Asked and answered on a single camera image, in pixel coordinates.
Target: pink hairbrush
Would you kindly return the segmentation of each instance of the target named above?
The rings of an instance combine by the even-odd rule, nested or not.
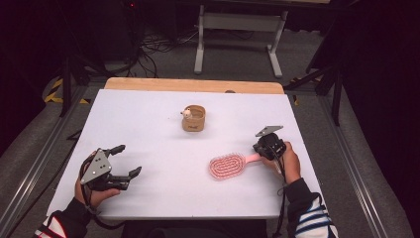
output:
[[[259,161],[260,154],[255,153],[244,157],[241,154],[229,154],[214,158],[210,161],[210,174],[216,179],[228,179],[239,175],[245,165],[250,162]]]

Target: dark background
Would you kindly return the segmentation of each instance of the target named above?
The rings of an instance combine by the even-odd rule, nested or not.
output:
[[[166,2],[166,7],[161,7],[161,2]],[[363,12],[358,18],[335,22],[339,31],[327,35],[313,66],[319,68],[328,64],[335,59],[338,51],[347,54],[342,73],[353,109],[377,163],[405,208],[415,236],[420,236],[417,225],[420,224],[417,216],[420,213],[420,100],[417,96],[420,80],[420,29],[417,27],[420,19],[417,13],[420,9],[414,1],[404,4],[366,2],[359,4],[358,8]],[[81,1],[71,1],[71,5],[78,6],[80,10],[73,9],[71,15],[71,11],[59,12],[56,3],[51,1],[46,6],[33,0],[0,2],[0,155],[45,107],[43,90],[54,76],[60,74],[66,53],[62,39],[69,33],[66,28],[63,29],[66,25],[63,16],[66,20],[81,21],[81,25],[76,24],[80,28],[71,31],[75,33],[73,42],[66,46],[99,64],[106,60],[131,58],[133,48],[140,40],[141,34],[138,33],[142,19],[139,20],[140,25],[131,25],[139,21],[133,20],[132,13],[127,12],[124,6],[108,9],[118,11],[114,13],[117,20],[114,18],[115,21],[112,21],[118,24],[110,23],[109,29],[102,29],[100,33],[98,28],[91,31],[95,21],[89,20],[89,16],[98,17],[91,12],[92,5],[89,10],[86,6],[77,5]],[[121,6],[112,5],[115,3],[119,1],[110,1],[111,6]],[[160,15],[157,18],[147,19],[170,38],[195,24],[196,6],[178,6],[168,0],[160,1],[159,6],[142,4],[148,7],[149,14],[158,11]],[[58,25],[52,23],[51,16],[58,18]],[[330,18],[319,14],[310,16],[308,13],[291,12],[286,28],[326,33],[331,23]],[[112,36],[123,37],[106,39],[114,46],[128,47],[106,52],[105,49],[110,49],[107,47],[109,42],[98,42],[102,38],[97,34],[113,31],[117,32]],[[357,36],[357,41],[342,44],[354,36]]]

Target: white stand leg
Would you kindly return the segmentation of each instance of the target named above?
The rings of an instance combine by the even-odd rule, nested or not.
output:
[[[203,69],[203,57],[204,57],[204,6],[200,6],[200,16],[198,17],[198,47],[197,55],[195,57],[194,73],[200,74]]]
[[[281,13],[281,18],[278,20],[278,25],[275,30],[274,42],[272,45],[266,46],[268,50],[269,60],[271,61],[272,70],[274,71],[275,77],[282,77],[280,65],[278,64],[277,55],[275,51],[277,50],[278,42],[280,41],[281,33],[283,32],[284,24],[286,23],[287,11]]]

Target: white tabletop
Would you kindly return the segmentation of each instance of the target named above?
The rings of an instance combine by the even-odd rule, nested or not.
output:
[[[180,111],[205,107],[202,132],[185,132]],[[99,91],[79,142],[48,210],[63,210],[73,198],[82,162],[97,148],[126,145],[110,156],[114,176],[143,167],[128,190],[104,201],[107,219],[274,218],[282,181],[261,162],[226,180],[211,177],[211,159],[230,153],[250,155],[264,126],[282,125],[279,138],[290,141],[301,174],[321,192],[286,95],[169,91]]]

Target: wooden cup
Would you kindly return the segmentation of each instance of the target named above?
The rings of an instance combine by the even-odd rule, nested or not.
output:
[[[182,119],[182,129],[187,132],[200,132],[204,129],[204,121],[206,119],[206,109],[199,105],[189,105],[192,117]]]

